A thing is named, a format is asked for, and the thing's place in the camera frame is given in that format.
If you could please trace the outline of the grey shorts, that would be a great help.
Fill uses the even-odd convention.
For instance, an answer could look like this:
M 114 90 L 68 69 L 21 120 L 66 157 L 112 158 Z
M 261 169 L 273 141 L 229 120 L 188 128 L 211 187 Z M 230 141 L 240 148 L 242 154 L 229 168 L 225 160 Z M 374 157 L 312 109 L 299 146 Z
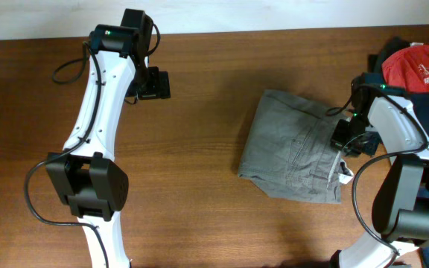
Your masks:
M 326 116 L 327 106 L 287 92 L 262 95 L 238 167 L 271 198 L 340 203 L 342 156 L 331 137 L 344 114 Z

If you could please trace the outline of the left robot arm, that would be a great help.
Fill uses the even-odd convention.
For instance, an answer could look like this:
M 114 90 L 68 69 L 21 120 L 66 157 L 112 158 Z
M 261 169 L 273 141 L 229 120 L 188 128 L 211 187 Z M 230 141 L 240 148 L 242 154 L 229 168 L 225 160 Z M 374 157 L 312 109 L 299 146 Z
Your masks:
M 115 137 L 128 98 L 171 96 L 168 73 L 148 65 L 153 35 L 159 30 L 143 10 L 126 9 L 119 26 L 96 26 L 85 44 L 90 75 L 76 123 L 63 151 L 48 154 L 48 176 L 83 228 L 93 267 L 131 265 L 121 231 L 129 179 L 115 163 Z

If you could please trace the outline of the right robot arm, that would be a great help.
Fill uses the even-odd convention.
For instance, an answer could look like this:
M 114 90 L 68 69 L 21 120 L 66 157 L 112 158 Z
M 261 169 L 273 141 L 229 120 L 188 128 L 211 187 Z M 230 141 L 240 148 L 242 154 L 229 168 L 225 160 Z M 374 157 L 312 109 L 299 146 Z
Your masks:
M 351 83 L 331 146 L 346 155 L 371 155 L 352 180 L 352 205 L 364 234 L 335 252 L 330 267 L 391 267 L 402 255 L 429 246 L 429 136 L 406 89 L 386 83 L 380 73 L 364 72 Z M 372 204 L 372 225 L 360 214 L 357 187 L 362 173 L 388 159 L 392 165 Z

